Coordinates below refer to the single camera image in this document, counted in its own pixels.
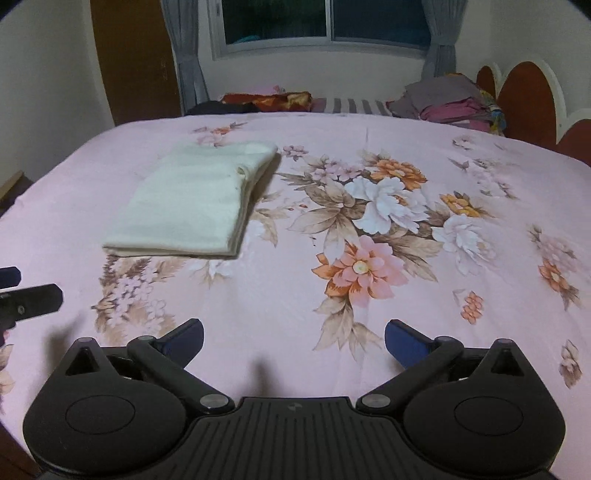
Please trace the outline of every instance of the curtain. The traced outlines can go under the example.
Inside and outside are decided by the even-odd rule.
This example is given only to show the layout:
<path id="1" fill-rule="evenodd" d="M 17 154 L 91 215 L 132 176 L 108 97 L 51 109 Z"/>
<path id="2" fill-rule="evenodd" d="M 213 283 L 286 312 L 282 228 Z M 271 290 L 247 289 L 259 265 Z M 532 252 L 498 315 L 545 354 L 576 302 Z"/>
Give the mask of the curtain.
<path id="1" fill-rule="evenodd" d="M 431 46 L 423 67 L 423 79 L 456 71 L 456 42 L 467 0 L 422 0 L 431 32 Z"/>
<path id="2" fill-rule="evenodd" d="M 183 114 L 209 100 L 197 58 L 198 0 L 161 0 L 164 22 L 173 46 L 178 71 L 178 92 Z"/>

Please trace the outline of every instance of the window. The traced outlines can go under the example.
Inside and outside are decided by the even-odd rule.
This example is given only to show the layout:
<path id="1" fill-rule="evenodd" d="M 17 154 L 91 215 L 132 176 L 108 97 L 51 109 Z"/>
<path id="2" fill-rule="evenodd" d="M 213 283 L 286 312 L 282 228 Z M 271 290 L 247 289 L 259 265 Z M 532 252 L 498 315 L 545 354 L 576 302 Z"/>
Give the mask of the window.
<path id="1" fill-rule="evenodd" d="M 374 44 L 426 50 L 421 0 L 210 0 L 216 53 Z"/>

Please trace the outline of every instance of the ribbed plastic surface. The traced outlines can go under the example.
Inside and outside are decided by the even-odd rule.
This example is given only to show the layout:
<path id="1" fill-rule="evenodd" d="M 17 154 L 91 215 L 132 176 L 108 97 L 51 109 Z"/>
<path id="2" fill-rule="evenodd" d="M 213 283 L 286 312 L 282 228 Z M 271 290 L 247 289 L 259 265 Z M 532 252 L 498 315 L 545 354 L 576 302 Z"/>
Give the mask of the ribbed plastic surface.
<path id="1" fill-rule="evenodd" d="M 47 475 L 44 480 L 59 479 Z M 407 447 L 394 423 L 347 398 L 246 398 L 197 421 L 158 465 L 121 480 L 459 480 Z M 543 473 L 528 480 L 551 478 Z"/>

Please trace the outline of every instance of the glass pane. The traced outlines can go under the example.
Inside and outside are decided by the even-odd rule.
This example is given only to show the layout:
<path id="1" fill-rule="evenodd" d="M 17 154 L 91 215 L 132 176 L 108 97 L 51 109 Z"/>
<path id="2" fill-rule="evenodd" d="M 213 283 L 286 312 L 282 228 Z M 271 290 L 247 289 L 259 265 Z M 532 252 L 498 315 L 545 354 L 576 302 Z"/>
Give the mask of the glass pane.
<path id="1" fill-rule="evenodd" d="M 358 38 L 428 47 L 421 0 L 333 0 L 335 40 Z"/>
<path id="2" fill-rule="evenodd" d="M 324 0 L 222 0 L 226 44 L 325 37 Z"/>

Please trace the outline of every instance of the bed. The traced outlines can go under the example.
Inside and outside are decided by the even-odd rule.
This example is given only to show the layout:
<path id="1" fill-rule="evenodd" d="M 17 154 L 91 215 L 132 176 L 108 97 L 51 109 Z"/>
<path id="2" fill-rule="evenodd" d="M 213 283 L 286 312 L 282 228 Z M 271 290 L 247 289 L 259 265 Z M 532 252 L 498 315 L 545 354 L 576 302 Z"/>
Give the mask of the bed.
<path id="1" fill-rule="evenodd" d="M 499 104 L 512 98 L 503 94 L 510 79 Z M 501 105 L 509 124 L 510 104 Z M 253 140 L 276 143 L 281 159 L 237 258 L 102 251 L 117 212 L 175 145 Z M 544 146 L 561 150 L 559 140 Z M 577 157 L 581 142 L 563 152 Z M 205 346 L 187 369 L 234 399 L 355 400 L 401 371 L 382 339 L 396 318 L 466 346 L 514 339 L 567 424 L 554 474 L 587 479 L 590 183 L 584 162 L 524 141 L 379 115 L 255 113 L 117 127 L 0 219 L 0 264 L 20 268 L 21 287 L 56 283 L 65 299 L 59 312 L 9 333 L 2 422 L 24 445 L 23 416 L 74 339 L 124 345 L 191 317 L 203 322 Z"/>

